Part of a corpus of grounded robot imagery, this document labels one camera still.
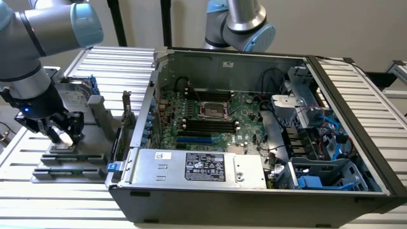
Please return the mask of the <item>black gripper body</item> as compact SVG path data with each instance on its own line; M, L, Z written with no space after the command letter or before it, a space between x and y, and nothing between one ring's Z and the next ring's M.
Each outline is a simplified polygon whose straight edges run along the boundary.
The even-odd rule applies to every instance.
M67 119L71 111L64 106L56 87L51 85L39 96L29 99L17 99L11 95L11 88L4 87L0 95L13 108L17 108L23 118L16 121L32 132L47 134L54 126L62 131L67 128Z

